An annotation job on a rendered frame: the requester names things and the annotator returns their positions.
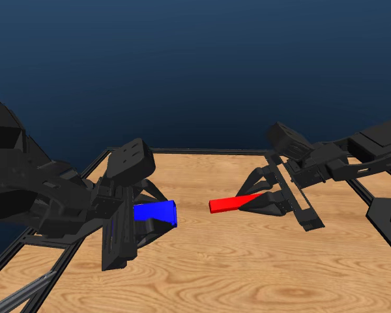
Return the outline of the blue hollow socket block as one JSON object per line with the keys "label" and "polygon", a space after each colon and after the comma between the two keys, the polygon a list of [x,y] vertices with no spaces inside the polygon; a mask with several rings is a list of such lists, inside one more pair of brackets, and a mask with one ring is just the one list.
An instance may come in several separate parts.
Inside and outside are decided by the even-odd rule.
{"label": "blue hollow socket block", "polygon": [[177,208],[173,200],[144,203],[134,206],[134,220],[146,221],[155,218],[177,227]]}

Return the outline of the thin red peg bar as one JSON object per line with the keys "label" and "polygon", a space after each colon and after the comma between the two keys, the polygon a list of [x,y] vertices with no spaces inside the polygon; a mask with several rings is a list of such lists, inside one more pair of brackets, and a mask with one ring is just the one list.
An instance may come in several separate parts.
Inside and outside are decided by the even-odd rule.
{"label": "thin red peg bar", "polygon": [[209,211],[211,214],[238,210],[244,204],[261,196],[260,194],[249,194],[244,196],[235,196],[231,198],[221,198],[209,201]]}

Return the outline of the grey metal strut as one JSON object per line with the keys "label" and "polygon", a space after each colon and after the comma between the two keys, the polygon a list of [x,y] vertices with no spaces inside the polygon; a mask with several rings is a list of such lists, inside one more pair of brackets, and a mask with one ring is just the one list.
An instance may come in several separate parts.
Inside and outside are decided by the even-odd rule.
{"label": "grey metal strut", "polygon": [[49,271],[0,301],[0,313],[9,313],[47,286],[57,271]]}

